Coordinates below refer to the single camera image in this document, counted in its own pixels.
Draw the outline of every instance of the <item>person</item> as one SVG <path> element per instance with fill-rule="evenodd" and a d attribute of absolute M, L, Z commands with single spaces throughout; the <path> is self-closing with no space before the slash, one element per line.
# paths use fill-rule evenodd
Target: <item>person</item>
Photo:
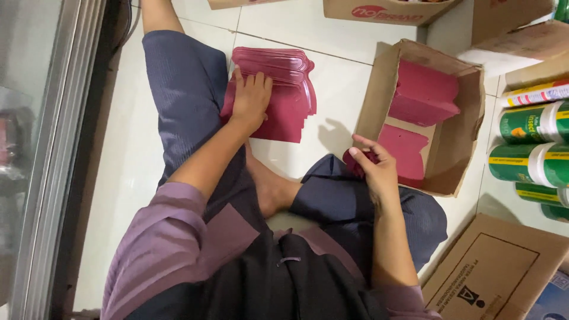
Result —
<path fill-rule="evenodd" d="M 109 268 L 101 318 L 439 319 L 417 270 L 446 239 L 435 199 L 398 187 L 376 142 L 349 149 L 361 180 L 333 155 L 303 180 L 280 177 L 247 141 L 265 119 L 271 78 L 235 67 L 233 115 L 222 125 L 225 55 L 184 34 L 170 0 L 142 0 L 143 47 L 164 174 Z M 270 230 L 288 210 L 319 223 Z"/>

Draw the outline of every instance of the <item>hand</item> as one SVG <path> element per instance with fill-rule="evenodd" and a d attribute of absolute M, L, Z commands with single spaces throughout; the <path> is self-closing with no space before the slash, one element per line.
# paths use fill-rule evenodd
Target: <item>hand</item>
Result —
<path fill-rule="evenodd" d="M 399 188 L 397 185 L 397 168 L 395 167 L 395 158 L 391 156 L 384 147 L 377 142 L 366 139 L 357 134 L 353 134 L 352 138 L 363 144 L 366 148 L 363 151 L 373 152 L 379 162 L 374 164 L 362 152 L 362 150 L 351 147 L 350 154 L 360 164 L 365 172 L 365 180 L 369 186 L 369 193 L 372 202 L 379 206 L 388 200 L 397 198 L 399 203 Z"/>
<path fill-rule="evenodd" d="M 256 76 L 248 76 L 245 80 L 238 65 L 235 65 L 233 74 L 237 88 L 230 121 L 238 121 L 252 134 L 267 118 L 265 111 L 269 106 L 273 80 L 265 77 L 262 72 L 258 72 Z"/>

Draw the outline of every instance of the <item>bare foot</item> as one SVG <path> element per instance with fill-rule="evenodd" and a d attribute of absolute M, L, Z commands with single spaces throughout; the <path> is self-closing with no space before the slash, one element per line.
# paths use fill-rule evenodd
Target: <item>bare foot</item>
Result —
<path fill-rule="evenodd" d="M 287 180 L 272 172 L 253 156 L 248 142 L 245 144 L 245 149 L 247 150 L 247 170 L 255 181 L 259 208 L 263 217 L 268 219 L 277 212 L 290 208 L 302 184 Z"/>

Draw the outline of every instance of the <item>dark blue pants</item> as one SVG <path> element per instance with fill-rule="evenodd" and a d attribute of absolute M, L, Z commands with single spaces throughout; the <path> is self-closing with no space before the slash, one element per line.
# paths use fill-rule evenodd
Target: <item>dark blue pants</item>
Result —
<path fill-rule="evenodd" d="M 153 31 L 142 40 L 158 130 L 164 147 L 162 185 L 221 128 L 219 112 L 228 83 L 225 54 L 176 31 Z M 428 262 L 447 238 L 446 216 L 435 199 L 399 188 L 415 268 Z M 258 231 L 267 229 L 255 184 L 245 168 L 245 148 L 229 163 L 204 215 L 208 222 L 227 203 Z M 303 179 L 290 212 L 320 223 L 369 277 L 374 208 L 368 187 L 333 155 L 316 163 Z"/>

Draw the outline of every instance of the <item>purple shirt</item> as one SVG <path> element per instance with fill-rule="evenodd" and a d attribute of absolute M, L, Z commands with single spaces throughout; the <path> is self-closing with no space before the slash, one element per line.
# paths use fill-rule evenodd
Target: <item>purple shirt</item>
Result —
<path fill-rule="evenodd" d="M 208 279 L 238 257 L 259 233 L 228 204 L 208 224 L 199 190 L 171 182 L 130 223 L 111 262 L 102 320 L 124 319 L 158 293 L 182 282 Z M 275 232 L 279 238 L 289 231 Z M 335 255 L 357 281 L 363 276 L 350 255 L 320 228 L 298 233 L 317 255 Z M 384 286 L 372 292 L 392 320 L 441 319 L 424 308 L 419 286 Z"/>

